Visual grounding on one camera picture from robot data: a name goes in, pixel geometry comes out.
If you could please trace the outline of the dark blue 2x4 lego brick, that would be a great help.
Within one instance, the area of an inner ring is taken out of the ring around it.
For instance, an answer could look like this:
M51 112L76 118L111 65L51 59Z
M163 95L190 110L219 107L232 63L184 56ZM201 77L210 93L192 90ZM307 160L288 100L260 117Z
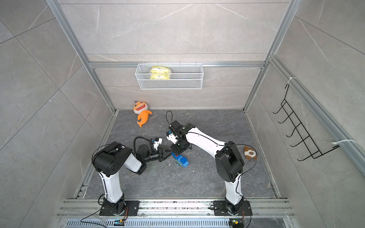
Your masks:
M175 159L175 162L181 167L187 167L189 165L187 158L181 155L175 155L174 153L172 153L172 157Z

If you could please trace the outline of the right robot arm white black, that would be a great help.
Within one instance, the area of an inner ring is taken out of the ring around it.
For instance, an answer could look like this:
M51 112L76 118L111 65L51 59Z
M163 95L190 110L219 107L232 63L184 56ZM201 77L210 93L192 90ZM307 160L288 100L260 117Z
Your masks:
M251 205L241 191L244 160L237 144L232 141L216 140L192 124L181 125L178 121L173 121L169 125L166 137L173 143L171 149L176 155L195 145L215 159L217 173L224 180L226 190L223 208L217 206L218 210L233 216L252 215Z

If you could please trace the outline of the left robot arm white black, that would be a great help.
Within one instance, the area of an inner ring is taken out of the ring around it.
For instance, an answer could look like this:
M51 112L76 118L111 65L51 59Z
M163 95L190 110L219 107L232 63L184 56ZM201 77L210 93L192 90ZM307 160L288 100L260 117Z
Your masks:
M120 216L127 214L128 204L120 185L120 169L126 167L129 171L141 175L146 164L152 161L162 162L173 152L161 147L160 139L149 141L149 144L130 148L118 142L105 145L103 149L94 153L92 165L99 173L104 197L101 205L100 216Z

